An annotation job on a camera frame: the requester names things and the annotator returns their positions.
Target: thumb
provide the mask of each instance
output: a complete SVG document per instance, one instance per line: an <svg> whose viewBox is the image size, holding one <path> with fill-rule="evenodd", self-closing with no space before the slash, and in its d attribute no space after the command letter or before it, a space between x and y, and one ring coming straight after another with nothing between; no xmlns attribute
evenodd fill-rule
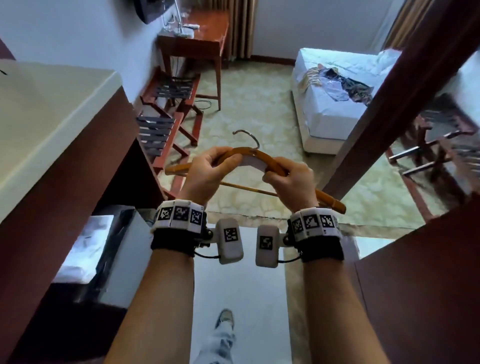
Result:
<svg viewBox="0 0 480 364"><path fill-rule="evenodd" d="M223 161L222 164L214 168L215 176L222 180L227 174L238 167L242 161L242 154L234 154Z"/></svg>
<svg viewBox="0 0 480 364"><path fill-rule="evenodd" d="M271 184L273 188L277 188L277 186L281 186L284 184L284 178L276 174L275 172L268 171L267 173L264 174L262 181L265 183Z"/></svg>

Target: shoe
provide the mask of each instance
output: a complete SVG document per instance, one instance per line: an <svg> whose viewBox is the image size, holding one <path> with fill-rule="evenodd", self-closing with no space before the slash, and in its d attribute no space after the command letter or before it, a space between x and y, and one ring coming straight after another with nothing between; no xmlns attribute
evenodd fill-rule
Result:
<svg viewBox="0 0 480 364"><path fill-rule="evenodd" d="M228 321L233 328L235 324L235 322L233 321L233 313L228 308L225 308L222 310L222 312L220 312L220 315L218 316L218 319L215 324L215 328L217 328L220 325L220 323L225 321Z"/></svg>

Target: hanger hook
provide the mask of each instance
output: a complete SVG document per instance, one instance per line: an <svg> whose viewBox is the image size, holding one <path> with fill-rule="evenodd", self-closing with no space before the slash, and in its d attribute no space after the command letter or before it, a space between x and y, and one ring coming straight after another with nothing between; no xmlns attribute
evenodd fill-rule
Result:
<svg viewBox="0 0 480 364"><path fill-rule="evenodd" d="M237 130L236 132L233 132L232 134L235 135L236 133L239 133L239 132L248 134L249 136L251 136L251 137L253 138L253 140L255 141L255 143L257 143L257 147L256 147L256 148L252 148L252 150L258 150L258 149L260 149L260 143L258 142L258 139L255 138L255 136L254 136L251 132L248 132L248 131L246 131L246 130L240 129L240 130Z"/></svg>

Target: light blue jeans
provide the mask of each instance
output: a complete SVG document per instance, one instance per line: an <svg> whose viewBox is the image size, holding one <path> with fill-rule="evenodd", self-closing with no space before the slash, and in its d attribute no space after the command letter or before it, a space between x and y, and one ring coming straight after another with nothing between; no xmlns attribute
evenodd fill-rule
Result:
<svg viewBox="0 0 480 364"><path fill-rule="evenodd" d="M229 322L221 322L203 344L194 364L233 364L230 350L235 334Z"/></svg>

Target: wall-mounted tv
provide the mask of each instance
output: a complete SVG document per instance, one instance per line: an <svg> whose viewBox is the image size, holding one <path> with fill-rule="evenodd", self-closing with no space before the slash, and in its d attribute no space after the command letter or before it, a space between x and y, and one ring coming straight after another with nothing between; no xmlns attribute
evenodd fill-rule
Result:
<svg viewBox="0 0 480 364"><path fill-rule="evenodd" d="M133 3L138 17L145 24L149 24L162 16L175 3L175 0L133 0Z"/></svg>

